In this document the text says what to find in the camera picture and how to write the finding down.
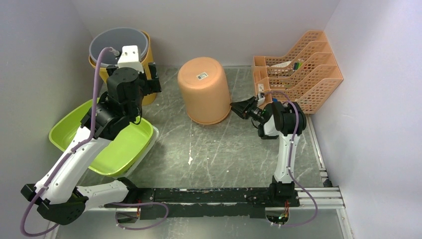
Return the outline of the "orange plastic bucket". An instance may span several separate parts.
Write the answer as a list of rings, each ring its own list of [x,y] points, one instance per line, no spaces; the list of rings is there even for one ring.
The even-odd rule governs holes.
[[[180,68],[177,82],[191,120],[212,125],[228,116],[231,96],[224,68],[217,60],[189,60]]]

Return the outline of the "grey plastic bin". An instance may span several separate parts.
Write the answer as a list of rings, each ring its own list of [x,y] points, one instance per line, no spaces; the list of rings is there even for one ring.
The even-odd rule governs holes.
[[[129,27],[113,28],[97,35],[89,46],[93,67],[131,67],[141,62],[148,52],[150,39],[141,30]]]

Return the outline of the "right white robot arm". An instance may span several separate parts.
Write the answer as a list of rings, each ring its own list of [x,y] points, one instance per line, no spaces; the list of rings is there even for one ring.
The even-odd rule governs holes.
[[[301,134],[306,129],[307,120],[297,102],[272,102],[263,109],[258,108],[258,99],[251,97],[230,104],[231,110],[240,118],[257,121],[258,136],[261,139],[278,139],[279,152],[276,169],[270,184],[269,201],[281,206],[288,197],[294,195],[294,162]]]

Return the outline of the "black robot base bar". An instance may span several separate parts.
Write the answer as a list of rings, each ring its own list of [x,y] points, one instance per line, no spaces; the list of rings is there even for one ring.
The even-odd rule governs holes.
[[[141,219],[236,217],[266,218],[267,208],[298,207],[298,192],[273,196],[271,187],[246,188],[133,188],[122,202],[108,207],[140,208]]]

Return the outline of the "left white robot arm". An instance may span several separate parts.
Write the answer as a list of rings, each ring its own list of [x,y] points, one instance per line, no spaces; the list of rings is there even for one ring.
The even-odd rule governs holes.
[[[133,66],[109,67],[107,91],[94,95],[73,141],[41,180],[23,186],[21,194],[42,218],[64,226],[94,207],[136,204],[137,187],[127,178],[89,187],[77,183],[122,131],[142,122],[139,103],[161,91],[155,63],[148,63],[148,69],[150,79]]]

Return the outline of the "yellow mesh waste bin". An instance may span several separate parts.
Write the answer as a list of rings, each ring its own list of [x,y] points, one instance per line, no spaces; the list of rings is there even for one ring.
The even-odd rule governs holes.
[[[90,43],[89,63],[93,68],[95,68],[99,53],[105,47],[111,46],[115,50],[121,52],[122,47],[127,45],[138,46],[139,59],[141,60],[141,64],[143,66],[146,77],[148,80],[154,79],[157,76],[157,70],[155,66],[155,61],[153,59],[150,36],[147,32],[134,28],[113,28],[97,35]],[[108,53],[103,57],[99,72],[99,76],[103,82],[106,82],[109,77],[106,67],[109,65],[117,65],[117,59],[118,57],[116,57],[112,53]],[[154,65],[155,67],[155,69],[153,69],[152,71],[149,68],[149,66],[151,65]],[[157,93],[152,93],[147,96],[144,96],[141,105],[146,106],[153,103],[156,97]]]

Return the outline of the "white plastic basket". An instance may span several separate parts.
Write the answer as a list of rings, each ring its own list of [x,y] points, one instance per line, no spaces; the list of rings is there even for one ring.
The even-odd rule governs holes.
[[[135,162],[123,173],[117,175],[117,176],[112,176],[113,179],[117,179],[120,177],[128,177],[132,174],[132,172],[138,167],[138,165],[141,163],[141,161],[146,157],[146,155],[148,154],[148,152],[151,150],[151,148],[154,146],[158,136],[159,136],[159,130],[157,127],[152,126],[153,127],[153,134],[151,137],[150,142],[148,143],[147,147],[142,150],[140,152],[140,154],[136,157]]]

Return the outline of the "orange mesh file organizer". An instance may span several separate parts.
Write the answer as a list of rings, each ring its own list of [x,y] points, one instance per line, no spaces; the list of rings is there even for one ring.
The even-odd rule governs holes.
[[[284,56],[254,56],[255,94],[265,93],[264,108],[290,98],[315,114],[342,83],[343,75],[322,30],[309,30]]]

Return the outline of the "green plastic basin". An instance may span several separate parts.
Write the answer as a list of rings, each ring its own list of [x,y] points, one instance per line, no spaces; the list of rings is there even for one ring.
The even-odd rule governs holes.
[[[50,142],[64,151],[71,143],[77,129],[81,126],[82,118],[91,106],[92,100],[86,101],[54,125],[49,132]],[[100,152],[90,164],[90,170],[103,176],[118,177],[132,167],[147,149],[153,136],[153,125],[149,121],[144,118],[137,118],[137,121],[141,123],[139,125],[130,123]]]

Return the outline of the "aluminium rail frame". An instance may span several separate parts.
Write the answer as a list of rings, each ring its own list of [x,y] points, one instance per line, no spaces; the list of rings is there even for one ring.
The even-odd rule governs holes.
[[[340,223],[340,231],[345,239],[351,239],[353,232],[349,225],[347,214],[345,212],[345,204],[338,187],[334,187],[329,180],[328,174],[324,167],[322,155],[320,153],[319,144],[317,141],[315,129],[311,117],[307,117],[308,127],[310,129],[310,135],[312,137],[312,143],[314,151],[317,157],[319,166],[319,173],[323,180],[323,187],[313,188],[300,188],[297,187],[295,190],[298,192],[300,205],[298,207],[287,207],[287,208],[267,208],[266,218],[271,225],[278,227],[296,227],[298,223],[289,224],[287,222],[287,214],[291,210],[303,209],[311,210],[315,209],[316,213],[322,210],[335,210]],[[129,231],[131,228],[128,226],[129,223],[134,223],[141,219],[140,208],[134,207],[108,207],[107,205],[100,205],[89,210],[90,212],[109,212],[115,214],[116,226],[123,230]],[[163,223],[168,217],[164,215],[158,217],[156,225]]]

